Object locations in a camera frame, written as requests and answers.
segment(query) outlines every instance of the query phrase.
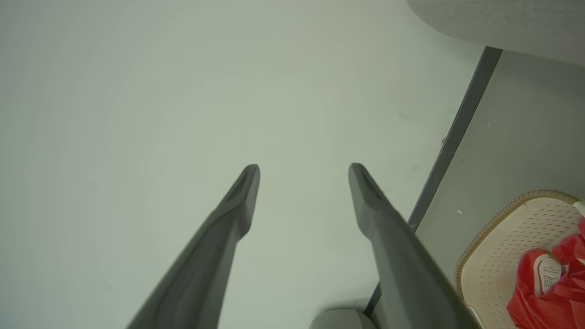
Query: red cloth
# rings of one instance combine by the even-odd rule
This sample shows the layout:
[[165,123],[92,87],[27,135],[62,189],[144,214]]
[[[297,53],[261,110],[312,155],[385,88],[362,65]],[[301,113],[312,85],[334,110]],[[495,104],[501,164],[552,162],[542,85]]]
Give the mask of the red cloth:
[[535,287],[541,285],[539,276],[535,276],[535,261],[547,252],[534,249],[520,259],[516,288],[507,307],[516,327],[585,329],[585,218],[578,227],[580,234],[563,239],[552,251],[567,266],[547,292],[539,293],[542,288]]

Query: laundry basket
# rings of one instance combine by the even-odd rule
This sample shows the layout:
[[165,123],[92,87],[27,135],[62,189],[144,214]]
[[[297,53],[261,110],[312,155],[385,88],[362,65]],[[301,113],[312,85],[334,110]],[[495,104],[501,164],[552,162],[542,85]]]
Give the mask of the laundry basket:
[[578,233],[585,203],[559,191],[523,194],[496,215],[457,262],[457,291],[485,329],[515,328],[506,310],[518,262],[528,250],[551,250]]

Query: gray fabric surface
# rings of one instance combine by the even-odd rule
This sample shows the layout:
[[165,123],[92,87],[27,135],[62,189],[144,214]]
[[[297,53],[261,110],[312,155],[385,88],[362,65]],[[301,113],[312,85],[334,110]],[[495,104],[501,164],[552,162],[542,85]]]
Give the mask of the gray fabric surface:
[[436,30],[469,42],[585,66],[584,0],[408,0]]

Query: floor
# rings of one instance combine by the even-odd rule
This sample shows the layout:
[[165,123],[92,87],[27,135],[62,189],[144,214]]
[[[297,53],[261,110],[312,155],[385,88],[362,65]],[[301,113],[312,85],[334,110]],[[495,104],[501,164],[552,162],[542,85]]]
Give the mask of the floor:
[[483,47],[405,1],[0,10],[0,327],[124,327],[249,163],[220,328],[308,328],[378,281],[347,168],[405,218]]
[[[449,281],[464,249],[531,190],[585,198],[585,68],[504,51],[417,237]],[[391,328],[383,303],[373,319]]]

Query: red garment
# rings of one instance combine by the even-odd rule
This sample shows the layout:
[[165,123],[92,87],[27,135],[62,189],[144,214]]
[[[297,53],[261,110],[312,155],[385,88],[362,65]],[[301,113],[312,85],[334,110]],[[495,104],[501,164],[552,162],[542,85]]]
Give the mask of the red garment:
[[[516,288],[507,307],[516,327],[585,329],[585,218],[578,228],[580,234],[568,236],[552,251],[561,264],[567,265],[562,272],[541,266],[560,266],[542,249],[531,250],[520,259]],[[549,275],[547,271],[553,277],[559,273],[560,279],[552,286],[540,276]]]

